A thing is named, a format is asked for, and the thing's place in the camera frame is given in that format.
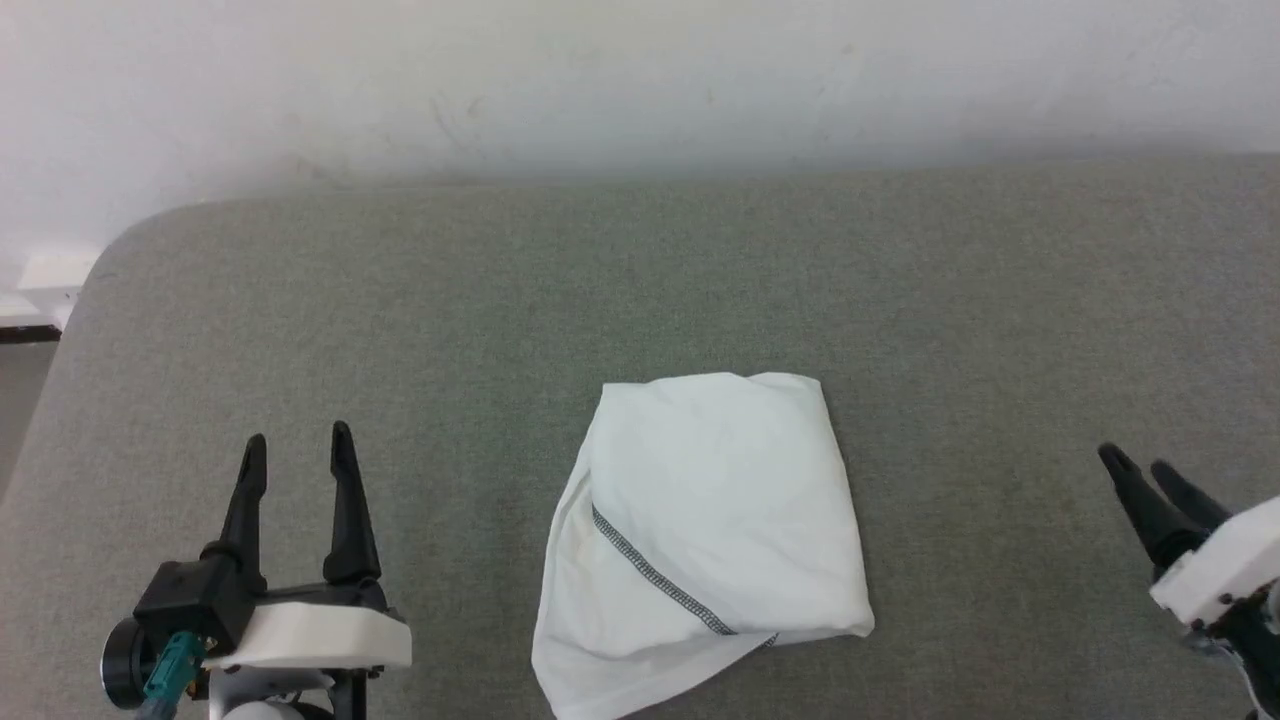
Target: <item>folded white t-shirt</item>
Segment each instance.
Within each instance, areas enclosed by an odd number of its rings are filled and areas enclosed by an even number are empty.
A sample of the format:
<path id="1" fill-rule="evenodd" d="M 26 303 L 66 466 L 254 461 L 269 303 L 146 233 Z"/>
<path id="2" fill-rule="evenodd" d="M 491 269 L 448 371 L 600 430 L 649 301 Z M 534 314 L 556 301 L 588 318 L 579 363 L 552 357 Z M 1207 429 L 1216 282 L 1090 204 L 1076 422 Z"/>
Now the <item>folded white t-shirt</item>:
<path id="1" fill-rule="evenodd" d="M 534 629 L 557 717 L 620 717 L 762 646 L 873 626 L 817 380 L 604 386 L 552 520 Z"/>

